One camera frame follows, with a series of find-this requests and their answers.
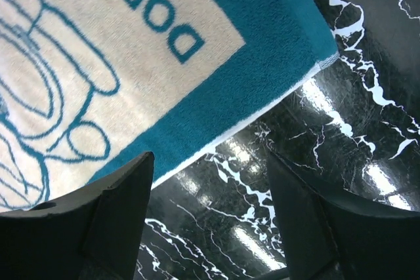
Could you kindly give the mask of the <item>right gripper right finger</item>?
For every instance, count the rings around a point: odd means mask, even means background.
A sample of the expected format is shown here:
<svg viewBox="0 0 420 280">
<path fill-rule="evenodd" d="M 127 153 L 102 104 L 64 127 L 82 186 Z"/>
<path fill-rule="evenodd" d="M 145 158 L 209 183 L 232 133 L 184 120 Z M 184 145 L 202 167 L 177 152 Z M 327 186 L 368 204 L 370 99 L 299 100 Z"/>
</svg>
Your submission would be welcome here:
<svg viewBox="0 0 420 280">
<path fill-rule="evenodd" d="M 418 279 L 419 213 L 266 160 L 290 279 Z"/>
</svg>

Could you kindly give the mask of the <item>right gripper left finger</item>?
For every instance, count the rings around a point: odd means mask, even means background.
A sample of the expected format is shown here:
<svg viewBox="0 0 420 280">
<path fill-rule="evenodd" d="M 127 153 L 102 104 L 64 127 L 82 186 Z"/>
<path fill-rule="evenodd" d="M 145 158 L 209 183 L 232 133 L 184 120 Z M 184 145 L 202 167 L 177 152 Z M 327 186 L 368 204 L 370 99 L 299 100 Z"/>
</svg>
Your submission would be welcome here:
<svg viewBox="0 0 420 280">
<path fill-rule="evenodd" d="M 2 279 L 132 279 L 154 175 L 144 152 L 30 210 L 1 213 Z"/>
</svg>

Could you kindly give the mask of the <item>teal and cream Doraemon towel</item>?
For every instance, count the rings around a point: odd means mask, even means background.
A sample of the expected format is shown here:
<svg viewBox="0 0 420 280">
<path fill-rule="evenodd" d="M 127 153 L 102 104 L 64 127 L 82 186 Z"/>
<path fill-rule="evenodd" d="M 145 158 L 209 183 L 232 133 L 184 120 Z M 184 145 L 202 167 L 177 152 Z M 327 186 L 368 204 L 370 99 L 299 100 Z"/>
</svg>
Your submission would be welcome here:
<svg viewBox="0 0 420 280">
<path fill-rule="evenodd" d="M 1 210 L 159 184 L 337 57 L 313 0 L 1 0 Z"/>
</svg>

